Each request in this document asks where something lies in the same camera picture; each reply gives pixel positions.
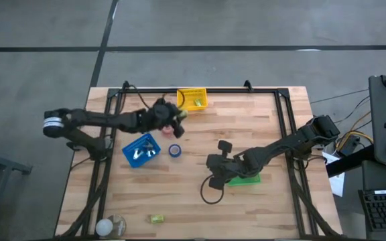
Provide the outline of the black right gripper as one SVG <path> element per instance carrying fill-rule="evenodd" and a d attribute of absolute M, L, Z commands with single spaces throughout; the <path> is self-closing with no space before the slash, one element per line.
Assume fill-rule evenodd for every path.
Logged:
<path fill-rule="evenodd" d="M 232 151 L 232 147 L 233 145 L 230 142 L 220 140 L 217 148 L 221 150 L 221 154 L 208 155 L 206 167 L 212 173 L 209 179 L 209 187 L 223 190 L 225 184 L 230 182 L 233 178 L 246 178 L 251 176 L 251 170 L 250 167 L 248 167 L 249 161 L 244 163 L 241 160 L 241 157 L 246 153 L 251 152 L 252 148 L 236 154 L 233 158 L 228 158 L 228 154 Z"/>

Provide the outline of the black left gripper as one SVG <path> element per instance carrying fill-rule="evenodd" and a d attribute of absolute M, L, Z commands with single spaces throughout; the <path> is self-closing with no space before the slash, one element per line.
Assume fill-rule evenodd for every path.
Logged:
<path fill-rule="evenodd" d="M 162 130 L 170 125 L 174 129 L 174 136 L 180 138 L 184 134 L 182 126 L 184 118 L 178 117 L 181 111 L 175 104 L 167 102 L 164 98 L 158 98 L 145 113 L 145 130 Z"/>

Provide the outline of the blue tape roll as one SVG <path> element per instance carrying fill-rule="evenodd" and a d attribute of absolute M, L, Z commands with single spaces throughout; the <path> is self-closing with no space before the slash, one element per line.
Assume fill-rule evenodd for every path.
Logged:
<path fill-rule="evenodd" d="M 176 158 L 182 154 L 182 149 L 179 145 L 173 144 L 169 146 L 168 153 L 170 154 L 171 157 Z"/>

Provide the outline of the blue plastic basket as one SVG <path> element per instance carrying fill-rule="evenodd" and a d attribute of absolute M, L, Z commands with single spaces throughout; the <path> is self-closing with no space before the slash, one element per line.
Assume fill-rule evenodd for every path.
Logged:
<path fill-rule="evenodd" d="M 146 142 L 150 142 L 154 145 L 154 149 L 144 149 L 143 146 L 146 144 Z M 141 149 L 143 150 L 142 156 L 138 158 L 137 160 L 133 159 L 133 154 L 135 152 L 135 149 Z M 152 137 L 151 134 L 147 133 L 139 137 L 137 140 L 133 141 L 132 143 L 128 144 L 126 147 L 122 149 L 122 152 L 126 159 L 128 160 L 130 166 L 132 168 L 138 168 L 156 157 L 161 151 L 160 146 L 157 144 L 155 139 Z"/>

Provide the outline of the green plastic basket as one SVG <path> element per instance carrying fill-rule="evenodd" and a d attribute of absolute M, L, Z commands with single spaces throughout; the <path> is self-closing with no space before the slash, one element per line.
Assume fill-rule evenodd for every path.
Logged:
<path fill-rule="evenodd" d="M 228 182 L 229 186 L 242 186 L 242 185 L 255 185 L 261 183 L 261 177 L 260 174 L 257 174 L 254 177 L 246 177 L 246 178 L 240 178 L 236 177 L 233 178 Z"/>

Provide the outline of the yellow plastic basket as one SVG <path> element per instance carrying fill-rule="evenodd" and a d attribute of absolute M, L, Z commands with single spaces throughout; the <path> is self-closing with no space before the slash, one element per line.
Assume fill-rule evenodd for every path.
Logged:
<path fill-rule="evenodd" d="M 177 105 L 179 109 L 187 111 L 204 110 L 208 107 L 207 91 L 205 88 L 177 89 Z M 202 106 L 196 106 L 194 101 L 200 99 Z"/>

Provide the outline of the white paper sheet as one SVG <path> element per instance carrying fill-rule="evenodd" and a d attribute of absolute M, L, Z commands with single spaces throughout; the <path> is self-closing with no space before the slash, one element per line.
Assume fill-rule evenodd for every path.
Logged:
<path fill-rule="evenodd" d="M 340 159 L 339 157 L 328 154 L 326 152 L 322 152 L 322 156 L 326 159 L 325 165 L 329 165 Z M 332 193 L 338 197 L 343 197 L 344 177 L 345 173 L 341 173 L 339 175 L 329 178 Z"/>

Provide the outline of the black stand leg bar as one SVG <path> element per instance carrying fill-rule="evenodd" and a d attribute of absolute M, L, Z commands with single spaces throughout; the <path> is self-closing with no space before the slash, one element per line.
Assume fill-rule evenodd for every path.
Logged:
<path fill-rule="evenodd" d="M 369 145 L 346 157 L 333 161 L 326 165 L 326 171 L 329 177 L 334 177 L 361 166 L 363 161 L 374 161 L 374 145 Z"/>

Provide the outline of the black power box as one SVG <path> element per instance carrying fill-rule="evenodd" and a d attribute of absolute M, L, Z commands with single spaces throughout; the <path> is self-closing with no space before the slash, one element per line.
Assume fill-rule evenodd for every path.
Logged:
<path fill-rule="evenodd" d="M 352 153 L 354 153 L 357 146 L 360 144 L 361 138 L 356 135 L 351 135 L 347 138 L 343 145 L 339 147 L 337 150 L 337 154 L 340 157 L 346 157 Z"/>

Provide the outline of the white round ball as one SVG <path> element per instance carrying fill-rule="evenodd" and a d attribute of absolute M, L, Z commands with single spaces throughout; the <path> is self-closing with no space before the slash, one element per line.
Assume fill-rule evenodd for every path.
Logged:
<path fill-rule="evenodd" d="M 99 236 L 108 236 L 113 231 L 114 224 L 110 219 L 101 219 L 96 223 L 95 231 Z"/>

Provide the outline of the grey desk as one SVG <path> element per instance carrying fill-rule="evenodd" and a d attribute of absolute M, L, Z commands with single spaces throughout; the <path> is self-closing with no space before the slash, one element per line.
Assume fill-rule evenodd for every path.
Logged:
<path fill-rule="evenodd" d="M 363 191 L 386 190 L 386 165 L 372 161 L 363 161 Z M 372 231 L 365 214 L 366 237 L 368 240 L 386 241 L 386 231 Z"/>

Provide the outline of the black aluminium table frame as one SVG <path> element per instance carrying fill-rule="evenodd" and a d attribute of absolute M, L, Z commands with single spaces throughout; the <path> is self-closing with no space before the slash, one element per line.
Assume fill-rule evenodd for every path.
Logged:
<path fill-rule="evenodd" d="M 75 154 L 75 168 L 68 176 L 56 235 L 77 219 L 94 187 L 109 175 L 105 198 L 97 202 L 89 220 L 78 231 L 85 237 L 95 224 L 113 214 L 127 223 L 126 239 L 264 239 L 297 238 L 300 229 L 310 232 L 307 213 L 298 222 L 284 156 L 276 157 L 262 172 L 261 183 L 209 188 L 206 158 L 218 152 L 221 139 L 238 153 L 265 146 L 304 125 L 312 116 L 303 87 L 209 88 L 208 107 L 190 112 L 185 133 L 177 139 L 152 132 L 160 153 L 144 166 L 132 168 L 122 149 L 135 135 L 115 132 L 110 167 L 88 160 L 86 151 Z M 179 157 L 168 153 L 170 145 L 182 149 Z M 150 216 L 163 215 L 152 224 Z"/>

